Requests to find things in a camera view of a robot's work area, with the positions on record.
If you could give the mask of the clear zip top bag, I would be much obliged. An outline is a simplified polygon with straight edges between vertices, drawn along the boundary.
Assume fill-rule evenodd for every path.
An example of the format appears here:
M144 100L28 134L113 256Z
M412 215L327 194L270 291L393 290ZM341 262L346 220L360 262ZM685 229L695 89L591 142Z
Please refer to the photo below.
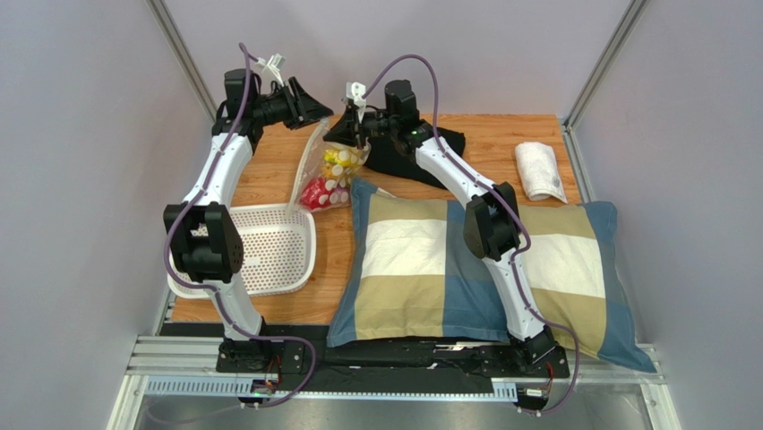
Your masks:
M316 212L350 203L350 186L367 161L371 145L362 149L324 139L330 121L323 118L313 129L296 171L287 211Z

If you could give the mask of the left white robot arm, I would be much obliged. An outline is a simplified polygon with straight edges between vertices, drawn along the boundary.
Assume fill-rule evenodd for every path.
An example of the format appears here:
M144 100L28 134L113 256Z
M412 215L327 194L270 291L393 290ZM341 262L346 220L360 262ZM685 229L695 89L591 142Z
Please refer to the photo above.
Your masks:
M226 72L224 87L227 97L212 127L204 167L192 191L164 209L163 256L174 282L201 291L216 306L224 326L223 357L266 365L278 338L262 335L264 319L245 291L240 273L244 244L229 205L265 127L281 123L295 130L332 116L333 111L294 77L284 84L273 82L270 93L261 94L257 73L234 69Z

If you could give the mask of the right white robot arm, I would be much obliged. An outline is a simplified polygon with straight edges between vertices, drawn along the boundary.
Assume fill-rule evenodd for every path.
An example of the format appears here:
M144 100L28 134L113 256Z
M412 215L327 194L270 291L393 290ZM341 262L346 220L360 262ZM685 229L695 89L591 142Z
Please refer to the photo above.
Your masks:
M537 366L556 348L551 328L537 309L520 253L529 240L519 218L516 194L470 167L420 117L407 80L389 82L385 107L368 109L366 87L350 82L345 112L326 134L329 142L364 148L371 139L388 138L405 159L433 175L465 210L463 239L490 272L507 318L510 348L520 366Z

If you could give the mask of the red fake fruit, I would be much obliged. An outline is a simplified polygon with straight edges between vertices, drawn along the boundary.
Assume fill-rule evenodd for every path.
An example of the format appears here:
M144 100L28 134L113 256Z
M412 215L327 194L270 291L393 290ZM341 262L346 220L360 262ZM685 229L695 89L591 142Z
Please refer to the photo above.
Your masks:
M310 212L334 209L350 200L349 185L345 180L316 177L301 192L298 202Z

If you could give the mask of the white perforated plastic basket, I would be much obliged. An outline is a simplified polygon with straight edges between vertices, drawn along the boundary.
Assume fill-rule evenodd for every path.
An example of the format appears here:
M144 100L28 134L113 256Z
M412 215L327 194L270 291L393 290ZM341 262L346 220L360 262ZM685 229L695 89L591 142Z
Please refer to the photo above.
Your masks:
M179 297L208 298L210 287L231 283L250 296L290 293L313 271L313 216L285 203L169 204L163 220L167 284Z

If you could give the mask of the plaid checkered pillow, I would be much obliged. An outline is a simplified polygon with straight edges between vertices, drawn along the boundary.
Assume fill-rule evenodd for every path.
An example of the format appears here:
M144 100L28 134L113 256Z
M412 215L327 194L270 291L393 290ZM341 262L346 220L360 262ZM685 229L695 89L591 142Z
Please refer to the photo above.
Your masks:
M458 202L392 195L357 179L350 189L355 254L328 344L461 337L505 341L506 314L485 264L465 244ZM565 348L652 373L615 264L618 211L610 202L522 206L522 254L540 314Z

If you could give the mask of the white rolled towel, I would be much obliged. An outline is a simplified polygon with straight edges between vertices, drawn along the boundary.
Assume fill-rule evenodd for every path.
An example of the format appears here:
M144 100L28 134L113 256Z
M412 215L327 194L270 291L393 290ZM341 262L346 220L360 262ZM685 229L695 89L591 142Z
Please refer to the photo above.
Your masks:
M555 153L541 142L522 142L515 148L522 187L532 202L556 199L568 203Z

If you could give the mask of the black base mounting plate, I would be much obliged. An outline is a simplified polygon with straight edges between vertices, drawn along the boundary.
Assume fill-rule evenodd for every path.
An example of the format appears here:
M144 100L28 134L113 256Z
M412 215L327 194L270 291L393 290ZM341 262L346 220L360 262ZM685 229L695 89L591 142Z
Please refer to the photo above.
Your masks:
M356 340L339 347L327 341L325 325L271 325L273 336L287 342L268 347L240 346L224 340L219 323L170 323L162 336L210 338L213 370L221 374L252 374L253 388L270 384L302 393L401 395L482 395L493 392L494 381L507 378L545 384L571 375L562 347L539 365L521 366L510 344L460 338L403 338Z

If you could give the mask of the aluminium frame rail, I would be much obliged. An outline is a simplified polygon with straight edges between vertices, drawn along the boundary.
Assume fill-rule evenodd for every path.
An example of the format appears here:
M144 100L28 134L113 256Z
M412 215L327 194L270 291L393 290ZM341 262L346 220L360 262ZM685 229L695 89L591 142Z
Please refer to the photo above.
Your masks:
M247 364L214 328L191 324L136 340L108 420L138 428L680 427L661 370L642 373L560 351L531 373L508 349L464 340L372 340L330 348L322 326L294 326L306 345Z

